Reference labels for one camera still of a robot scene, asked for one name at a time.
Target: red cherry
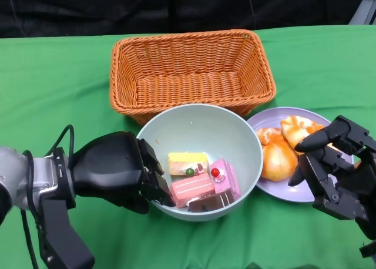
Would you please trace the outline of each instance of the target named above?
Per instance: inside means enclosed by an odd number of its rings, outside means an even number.
[[[218,168],[213,168],[211,171],[210,171],[211,175],[213,177],[218,177],[219,176],[219,170]]]

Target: black background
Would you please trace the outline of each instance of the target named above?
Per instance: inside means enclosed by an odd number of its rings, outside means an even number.
[[[361,0],[13,0],[27,36],[196,32],[348,24]],[[0,37],[22,37],[0,0]]]

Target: robotic hand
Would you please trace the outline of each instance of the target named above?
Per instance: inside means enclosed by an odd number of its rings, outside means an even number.
[[[68,210],[75,207],[76,195],[103,198],[140,214],[149,211],[151,200],[174,206],[154,150],[134,134],[102,136],[69,157],[57,145],[52,155],[40,158],[33,158],[29,151],[22,155],[0,147],[0,224],[16,205],[22,210],[28,241],[24,210],[29,209],[36,221],[41,257],[48,268],[87,269],[95,263],[69,222]],[[31,241],[28,247],[37,268]]]
[[[354,219],[363,233],[376,240],[376,141],[370,131],[337,116],[327,127],[309,135],[296,147],[298,166],[289,186],[307,181],[314,197],[313,207],[340,220]],[[341,158],[335,148],[361,159],[355,167]],[[331,174],[338,180],[336,184]],[[376,262],[376,241],[360,248],[363,257]]]

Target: wicker basket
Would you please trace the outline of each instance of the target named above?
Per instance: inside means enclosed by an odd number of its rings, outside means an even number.
[[[186,103],[247,115],[276,95],[260,38],[229,30],[122,39],[112,51],[110,102],[141,125]]]

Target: green table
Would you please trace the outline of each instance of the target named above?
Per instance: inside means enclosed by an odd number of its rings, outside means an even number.
[[[318,26],[257,32],[277,84],[267,105],[295,106],[327,119],[343,114],[376,137],[376,26]],[[95,137],[140,127],[109,105],[112,45],[124,36],[0,41],[0,143],[42,156],[68,123],[76,149]],[[63,147],[68,150],[67,141]],[[227,217],[207,223],[147,216],[101,199],[77,198],[69,212],[96,257],[95,268],[371,268],[353,221],[255,189]],[[36,230],[33,244],[38,249]],[[0,227],[0,268],[31,268],[19,210]],[[39,265],[44,268],[40,258]]]

